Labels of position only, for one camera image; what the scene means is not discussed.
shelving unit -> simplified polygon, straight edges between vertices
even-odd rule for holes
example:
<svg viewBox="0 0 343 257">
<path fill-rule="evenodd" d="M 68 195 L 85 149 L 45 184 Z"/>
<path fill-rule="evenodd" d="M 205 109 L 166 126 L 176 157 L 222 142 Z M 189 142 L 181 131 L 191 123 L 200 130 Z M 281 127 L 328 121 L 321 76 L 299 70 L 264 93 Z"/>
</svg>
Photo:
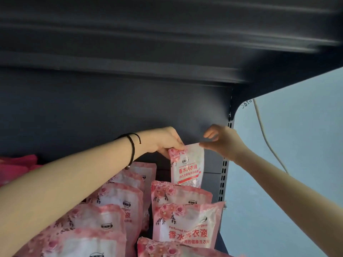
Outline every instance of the shelving unit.
<svg viewBox="0 0 343 257">
<path fill-rule="evenodd" d="M 141 129 L 194 143 L 233 127 L 242 102 L 343 66 L 342 4 L 0 0 L 0 155 L 49 162 Z M 169 174 L 160 155 L 139 160 Z M 228 166 L 206 151 L 214 201 Z"/>
</svg>

forearm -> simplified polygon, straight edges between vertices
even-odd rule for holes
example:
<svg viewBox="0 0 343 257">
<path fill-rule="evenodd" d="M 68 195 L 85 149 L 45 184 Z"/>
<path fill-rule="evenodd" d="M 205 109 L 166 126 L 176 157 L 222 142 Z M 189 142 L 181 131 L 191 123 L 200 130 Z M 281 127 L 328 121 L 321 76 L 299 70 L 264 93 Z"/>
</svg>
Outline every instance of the forearm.
<svg viewBox="0 0 343 257">
<path fill-rule="evenodd" d="M 135 135 L 135 159 L 148 137 Z M 33 236 L 60 218 L 129 164 L 127 137 L 56 160 L 0 188 L 0 248 L 12 256 Z"/>
<path fill-rule="evenodd" d="M 343 256 L 343 209 L 246 151 L 235 161 L 328 256 Z"/>
</svg>

brand logo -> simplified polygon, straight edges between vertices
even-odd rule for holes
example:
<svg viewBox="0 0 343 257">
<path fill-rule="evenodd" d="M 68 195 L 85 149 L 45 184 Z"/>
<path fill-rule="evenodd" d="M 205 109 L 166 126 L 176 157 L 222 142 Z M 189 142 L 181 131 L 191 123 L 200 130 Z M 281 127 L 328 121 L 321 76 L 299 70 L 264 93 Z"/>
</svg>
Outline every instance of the brand logo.
<svg viewBox="0 0 343 257">
<path fill-rule="evenodd" d="M 110 229 L 110 228 L 112 228 L 113 227 L 113 225 L 111 224 L 111 223 L 109 223 L 109 224 L 102 224 L 101 225 L 101 228 L 102 229 Z"/>
<path fill-rule="evenodd" d="M 131 206 L 131 203 L 130 203 L 130 202 L 127 202 L 127 201 L 124 201 L 124 202 L 123 202 L 123 205 L 124 205 L 124 207 L 130 207 L 130 206 Z"/>
<path fill-rule="evenodd" d="M 102 253 L 92 253 L 91 255 L 89 255 L 89 257 L 104 257 L 104 254 L 102 254 Z"/>
<path fill-rule="evenodd" d="M 200 223 L 204 223 L 204 222 L 206 222 L 207 221 L 207 217 L 204 217 L 201 221 L 200 221 Z"/>
<path fill-rule="evenodd" d="M 182 164 L 186 164 L 188 162 L 188 158 L 186 157 L 186 158 L 183 158 L 183 160 L 182 160 Z"/>
</svg>

wire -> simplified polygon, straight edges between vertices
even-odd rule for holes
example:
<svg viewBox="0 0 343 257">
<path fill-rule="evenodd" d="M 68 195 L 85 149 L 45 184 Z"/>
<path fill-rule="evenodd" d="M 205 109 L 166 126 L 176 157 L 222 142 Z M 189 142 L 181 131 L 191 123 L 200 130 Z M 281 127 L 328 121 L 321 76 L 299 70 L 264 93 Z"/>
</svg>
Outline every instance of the wire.
<svg viewBox="0 0 343 257">
<path fill-rule="evenodd" d="M 270 151 L 272 152 L 272 154 L 275 156 L 275 158 L 278 160 L 278 162 L 280 162 L 281 166 L 283 167 L 283 169 L 285 170 L 285 172 L 287 174 L 288 173 L 288 170 L 285 166 L 285 164 L 282 163 L 282 161 L 280 160 L 280 158 L 278 157 L 278 155 L 276 154 L 276 152 L 273 150 L 273 148 L 270 146 L 266 136 L 265 136 L 265 133 L 264 133 L 264 127 L 263 127 L 263 124 L 262 124 L 262 121 L 261 121 L 261 117 L 260 117 L 260 111 L 258 110 L 258 106 L 257 106 L 257 103 L 255 101 L 255 99 L 253 99 L 253 102 L 254 102 L 254 106 L 255 106 L 255 111 L 256 111 L 256 115 L 257 115 L 257 119 L 258 119 L 258 122 L 260 124 L 260 128 L 261 128 L 261 132 L 262 132 L 262 135 L 263 135 L 263 138 L 264 138 L 264 141 L 265 143 L 267 144 L 268 148 L 270 149 Z"/>
</svg>

black bracelet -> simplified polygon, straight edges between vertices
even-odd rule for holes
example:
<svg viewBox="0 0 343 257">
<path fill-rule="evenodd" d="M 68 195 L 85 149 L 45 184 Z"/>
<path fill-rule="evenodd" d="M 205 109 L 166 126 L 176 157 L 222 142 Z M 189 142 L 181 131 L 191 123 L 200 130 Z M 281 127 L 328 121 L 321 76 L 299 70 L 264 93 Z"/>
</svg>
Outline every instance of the black bracelet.
<svg viewBox="0 0 343 257">
<path fill-rule="evenodd" d="M 127 137 L 127 138 L 129 138 L 129 140 L 130 140 L 130 142 L 131 142 L 131 145 L 132 145 L 131 160 L 130 160 L 130 163 L 128 164 L 128 166 L 126 167 L 126 169 L 128 169 L 128 168 L 131 166 L 131 164 L 132 164 L 132 162 L 133 162 L 133 158 L 135 157 L 135 143 L 133 142 L 132 138 L 130 137 L 130 134 L 136 135 L 136 136 L 138 137 L 138 139 L 139 139 L 139 144 L 142 144 L 142 143 L 141 143 L 141 138 L 140 138 L 139 135 L 136 134 L 136 133 L 126 133 L 126 134 L 120 135 L 120 136 L 117 138 L 117 139 L 119 139 L 119 138 L 122 138 L 122 137 Z"/>
</svg>

